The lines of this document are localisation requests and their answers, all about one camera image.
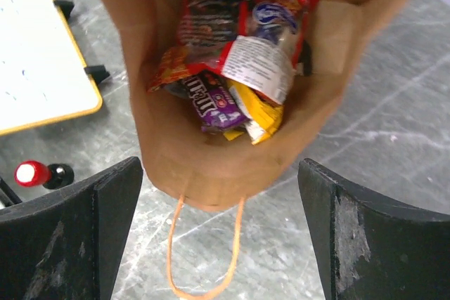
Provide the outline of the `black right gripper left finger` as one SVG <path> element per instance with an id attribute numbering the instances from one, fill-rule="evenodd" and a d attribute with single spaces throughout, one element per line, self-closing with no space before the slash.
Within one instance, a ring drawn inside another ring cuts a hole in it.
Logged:
<path id="1" fill-rule="evenodd" d="M 2 299 L 110 299 L 141 190 L 128 157 L 1 210 Z"/>

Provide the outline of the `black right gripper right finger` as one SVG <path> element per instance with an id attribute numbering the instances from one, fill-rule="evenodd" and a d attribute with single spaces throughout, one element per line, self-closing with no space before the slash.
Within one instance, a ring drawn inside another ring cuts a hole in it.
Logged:
<path id="1" fill-rule="evenodd" d="M 326 299 L 449 298 L 449 215 L 312 159 L 300 162 L 298 183 Z"/>

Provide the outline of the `red paper bag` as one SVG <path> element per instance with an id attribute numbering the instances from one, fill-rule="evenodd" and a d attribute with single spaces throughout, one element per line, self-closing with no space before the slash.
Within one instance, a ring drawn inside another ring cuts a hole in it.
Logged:
<path id="1" fill-rule="evenodd" d="M 146 91 L 163 51 L 175 40 L 181 0 L 102 0 L 122 43 L 150 182 L 204 211 L 223 211 L 267 190 L 338 108 L 365 47 L 406 1 L 321 0 L 309 30 L 316 74 L 295 82 L 281 130 L 270 141 L 250 145 L 202 135 L 180 99 Z"/>

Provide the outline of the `red candy assortment bag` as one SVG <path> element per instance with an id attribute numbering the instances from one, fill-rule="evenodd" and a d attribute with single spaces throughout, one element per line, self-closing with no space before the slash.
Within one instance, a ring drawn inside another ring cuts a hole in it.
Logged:
<path id="1" fill-rule="evenodd" d="M 210 70 L 283 105 L 293 85 L 309 12 L 319 0 L 183 0 L 176 44 L 148 90 Z"/>

